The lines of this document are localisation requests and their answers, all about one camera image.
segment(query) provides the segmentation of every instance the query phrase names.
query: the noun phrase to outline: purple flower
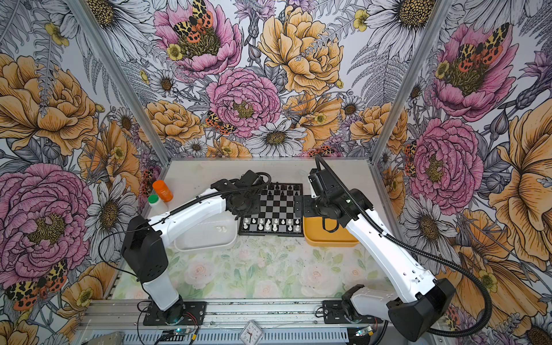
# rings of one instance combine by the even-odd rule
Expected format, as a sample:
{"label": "purple flower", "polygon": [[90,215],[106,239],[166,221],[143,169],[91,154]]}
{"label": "purple flower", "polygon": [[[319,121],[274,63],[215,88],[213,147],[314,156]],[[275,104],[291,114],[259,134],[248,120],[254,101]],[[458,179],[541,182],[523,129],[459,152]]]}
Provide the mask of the purple flower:
{"label": "purple flower", "polygon": [[167,8],[166,12],[156,11],[153,15],[155,34],[161,38],[157,45],[167,50],[167,60],[174,61],[176,77],[183,81],[215,75],[240,62],[242,36],[238,24],[232,26],[220,5],[215,9],[208,0],[205,3],[207,11],[213,15],[213,26],[200,34],[197,43],[190,43],[187,38],[180,39],[173,30],[174,25],[189,21],[191,4],[187,9],[178,5],[176,12]]}
{"label": "purple flower", "polygon": [[92,193],[54,164],[0,177],[0,283],[36,281],[63,259],[68,269],[88,252],[83,240]]}
{"label": "purple flower", "polygon": [[312,11],[314,9],[314,0],[289,0],[288,5],[300,7],[303,11]]}
{"label": "purple flower", "polygon": [[451,215],[466,206],[481,185],[483,161],[474,130],[460,119],[432,119],[416,142],[413,195],[422,194]]}
{"label": "purple flower", "polygon": [[510,25],[506,38],[498,48],[502,52],[494,61],[488,65],[474,63],[467,71],[461,71],[460,46],[478,46],[492,32],[484,33],[483,29],[474,31],[472,26],[460,25],[437,57],[435,79],[426,89],[426,101],[451,116],[462,116],[468,122],[477,121],[490,112],[506,97],[516,80],[508,77],[518,49],[517,44],[510,46],[512,30]]}
{"label": "purple flower", "polygon": [[276,86],[250,70],[227,70],[205,91],[211,101],[210,110],[222,122],[235,126],[238,137],[249,138],[252,130],[274,123],[280,116]]}
{"label": "purple flower", "polygon": [[236,0],[236,18],[240,21],[257,15],[264,21],[274,15],[274,0]]}

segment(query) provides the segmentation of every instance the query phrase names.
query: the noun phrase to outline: mounting plate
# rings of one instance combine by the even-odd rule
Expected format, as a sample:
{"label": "mounting plate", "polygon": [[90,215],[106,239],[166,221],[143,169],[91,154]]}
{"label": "mounting plate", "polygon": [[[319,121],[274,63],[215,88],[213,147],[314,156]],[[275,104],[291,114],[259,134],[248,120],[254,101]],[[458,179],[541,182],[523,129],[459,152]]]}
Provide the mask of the mounting plate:
{"label": "mounting plate", "polygon": [[327,325],[335,325],[337,323],[378,323],[382,324],[383,320],[374,316],[364,315],[360,320],[350,322],[343,312],[341,301],[331,300],[322,301],[322,312],[324,313],[324,323]]}
{"label": "mounting plate", "polygon": [[[207,302],[200,301],[186,301],[184,302],[184,311],[192,314],[197,320],[198,324],[203,324],[203,317],[205,316],[205,307]],[[163,312],[157,307],[155,303],[150,303],[146,309],[146,317],[144,317],[144,326],[166,326],[167,324],[163,321]],[[176,324],[176,326],[193,326],[194,321],[189,317],[184,315],[182,320]]]}

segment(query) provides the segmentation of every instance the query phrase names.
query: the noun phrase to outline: daisy center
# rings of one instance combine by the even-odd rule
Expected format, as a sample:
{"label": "daisy center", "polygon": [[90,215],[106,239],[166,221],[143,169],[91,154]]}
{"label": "daisy center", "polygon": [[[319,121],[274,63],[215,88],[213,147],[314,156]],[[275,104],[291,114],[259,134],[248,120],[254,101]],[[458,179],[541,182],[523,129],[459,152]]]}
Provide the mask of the daisy center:
{"label": "daisy center", "polygon": [[190,43],[187,39],[181,38],[178,44],[181,47],[182,55],[189,59],[203,54],[216,56],[220,49],[220,38],[215,34],[214,28],[209,28],[205,29],[205,33],[201,35],[199,42]]}
{"label": "daisy center", "polygon": [[57,240],[65,233],[65,220],[62,216],[51,214],[35,220],[36,231],[27,235],[29,241],[39,243],[48,240],[50,243],[57,243]]}
{"label": "daisy center", "polygon": [[233,103],[232,108],[238,112],[238,117],[240,119],[249,119],[253,117],[253,107],[250,107],[250,105],[247,102],[242,102],[240,104],[237,104],[236,102]]}
{"label": "daisy center", "polygon": [[113,23],[113,7],[107,0],[87,0],[87,2],[98,24],[106,27]]}
{"label": "daisy center", "polygon": [[436,0],[404,0],[401,2],[399,19],[409,26],[425,26]]}
{"label": "daisy center", "polygon": [[161,79],[161,87],[165,91],[169,91],[172,89],[172,81],[168,78]]}
{"label": "daisy center", "polygon": [[431,182],[439,182],[444,175],[443,161],[438,161],[435,155],[429,158],[429,167],[426,169],[426,173],[429,176]]}
{"label": "daisy center", "polygon": [[345,115],[353,115],[357,111],[357,106],[354,104],[349,104],[343,110],[345,111]]}
{"label": "daisy center", "polygon": [[410,98],[418,98],[418,96],[420,96],[420,87],[416,85],[412,88],[412,91],[410,92]]}
{"label": "daisy center", "polygon": [[420,220],[420,228],[423,235],[428,240],[434,241],[439,238],[439,228],[430,216],[422,216],[422,219]]}
{"label": "daisy center", "polygon": [[285,141],[285,133],[282,133],[282,132],[274,132],[274,133],[269,133],[267,135],[267,143],[269,145],[281,145],[284,143]]}
{"label": "daisy center", "polygon": [[128,118],[127,116],[124,116],[121,118],[121,127],[123,127],[126,130],[130,130],[132,128],[132,120]]}
{"label": "daisy center", "polygon": [[552,345],[552,338],[550,338],[548,332],[538,326],[531,326],[531,329],[526,334],[531,344]]}
{"label": "daisy center", "polygon": [[104,206],[100,222],[102,222],[102,226],[104,228],[111,229],[117,222],[118,216],[119,208],[117,207],[117,204],[114,201],[109,200]]}

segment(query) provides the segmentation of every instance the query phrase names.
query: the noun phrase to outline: white daisy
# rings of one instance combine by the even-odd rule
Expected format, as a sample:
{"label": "white daisy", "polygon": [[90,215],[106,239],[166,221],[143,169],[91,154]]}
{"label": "white daisy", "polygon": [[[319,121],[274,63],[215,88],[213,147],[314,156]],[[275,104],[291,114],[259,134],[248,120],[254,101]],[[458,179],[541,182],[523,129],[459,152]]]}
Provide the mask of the white daisy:
{"label": "white daisy", "polygon": [[[82,55],[88,56],[92,46],[67,1],[43,0],[42,7],[50,14],[52,23],[60,27],[61,35],[76,37]],[[128,62],[137,56],[147,56],[145,47],[151,45],[147,36],[155,32],[155,27],[149,24],[152,13],[148,1],[87,0],[87,3],[118,58]]]}
{"label": "white daisy", "polygon": [[[459,265],[460,258],[447,241],[447,237],[455,237],[457,231],[451,223],[439,220],[440,217],[439,205],[433,205],[422,195],[419,199],[409,195],[400,217],[401,230],[411,246]],[[446,272],[444,265],[424,256],[418,256],[418,261],[433,274]]]}
{"label": "white daisy", "polygon": [[121,107],[110,116],[117,121],[117,125],[121,127],[124,134],[132,137],[132,133],[138,132],[139,126],[129,108]]}
{"label": "white daisy", "polygon": [[391,47],[389,56],[406,61],[422,39],[436,0],[370,0],[366,25],[374,29],[369,46],[379,44],[377,54]]}
{"label": "white daisy", "polygon": [[552,343],[552,316],[550,313],[542,316],[537,313],[531,318],[531,328],[521,338],[519,345],[551,344]]}
{"label": "white daisy", "polygon": [[150,73],[150,87],[164,97],[171,97],[176,88],[174,73],[169,70],[157,70]]}
{"label": "white daisy", "polygon": [[[136,215],[136,195],[126,188],[126,178],[115,177],[111,190],[105,182],[98,186],[99,204],[88,207],[87,227],[84,240],[90,240],[90,258],[98,263],[100,241],[113,232],[125,231],[129,221]],[[106,261],[115,262],[121,257],[119,250],[123,245],[123,234],[109,236],[102,243],[102,255]]]}
{"label": "white daisy", "polygon": [[366,108],[362,99],[358,96],[345,96],[341,103],[341,109],[345,112],[345,116],[356,116]]}
{"label": "white daisy", "polygon": [[464,8],[468,11],[465,23],[474,23],[474,29],[482,26],[485,32],[498,28],[504,23],[517,25],[523,15],[532,17],[543,6],[543,0],[471,0]]}
{"label": "white daisy", "polygon": [[251,131],[253,136],[245,146],[256,157],[293,157],[303,150],[302,143],[306,128],[290,129],[291,120],[282,121],[277,127],[269,122],[258,130]]}
{"label": "white daisy", "polygon": [[182,148],[186,151],[187,154],[194,157],[205,157],[207,154],[207,144],[200,141],[199,139],[188,140]]}

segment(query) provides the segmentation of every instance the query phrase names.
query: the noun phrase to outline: clock face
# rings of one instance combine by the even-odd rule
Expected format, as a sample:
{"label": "clock face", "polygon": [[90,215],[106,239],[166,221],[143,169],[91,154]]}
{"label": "clock face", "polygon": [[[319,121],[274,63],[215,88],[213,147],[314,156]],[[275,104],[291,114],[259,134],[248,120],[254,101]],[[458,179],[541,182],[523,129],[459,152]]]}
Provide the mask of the clock face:
{"label": "clock face", "polygon": [[263,330],[253,321],[248,322],[240,333],[240,340],[245,345],[255,345],[261,340]]}

